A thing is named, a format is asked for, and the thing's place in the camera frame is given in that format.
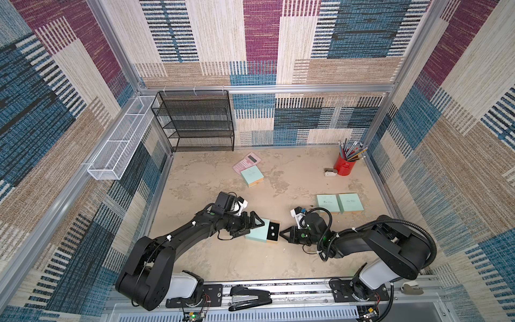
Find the mint drawer jewelry box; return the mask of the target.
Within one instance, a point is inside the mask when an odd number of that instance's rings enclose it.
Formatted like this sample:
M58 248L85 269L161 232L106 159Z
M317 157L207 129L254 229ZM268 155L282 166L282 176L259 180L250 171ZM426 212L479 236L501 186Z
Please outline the mint drawer jewelry box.
M341 213L361 212L364 210L357 193L344 193L337 196Z

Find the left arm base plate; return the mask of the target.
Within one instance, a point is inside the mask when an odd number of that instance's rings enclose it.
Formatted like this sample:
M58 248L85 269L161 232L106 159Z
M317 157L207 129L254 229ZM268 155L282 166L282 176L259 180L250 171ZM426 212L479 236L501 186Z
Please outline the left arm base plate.
M195 291L189 298L167 299L167 309L221 307L223 295L222 284L206 284L199 295Z

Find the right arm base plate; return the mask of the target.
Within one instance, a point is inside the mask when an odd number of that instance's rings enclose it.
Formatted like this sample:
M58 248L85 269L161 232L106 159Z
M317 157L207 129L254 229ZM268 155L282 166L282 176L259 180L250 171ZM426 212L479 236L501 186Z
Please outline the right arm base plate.
M329 280L334 301L336 303L388 301L390 300L389 289L382 285L376 290L366 287L365 284L353 280L332 278Z

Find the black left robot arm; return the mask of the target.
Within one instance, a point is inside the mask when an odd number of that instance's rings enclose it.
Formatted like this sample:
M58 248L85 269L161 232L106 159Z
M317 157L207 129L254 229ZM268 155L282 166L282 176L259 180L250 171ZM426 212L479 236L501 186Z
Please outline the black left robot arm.
M265 226L256 212L245 211L247 206L242 197L220 192L215 202L173 232L154 239L141 237L119 273L115 290L134 307L147 311L171 299L188 306L198 305L204 298L204 280L186 270L174 274L174 263L195 244L223 229L234 239Z

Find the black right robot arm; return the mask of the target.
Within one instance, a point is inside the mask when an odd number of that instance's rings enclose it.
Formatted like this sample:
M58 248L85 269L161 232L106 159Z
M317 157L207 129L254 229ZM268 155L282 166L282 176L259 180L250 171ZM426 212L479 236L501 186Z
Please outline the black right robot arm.
M279 235L290 244L315 247L323 262L351 254L373 252L377 259L364 264L349 282L330 286L356 301L370 301L387 283L400 279L415 280L422 269L436 258L433 237L421 226L403 219L381 215L357 228L333 231L332 213L322 207L310 210L297 207L291 212L296 223Z

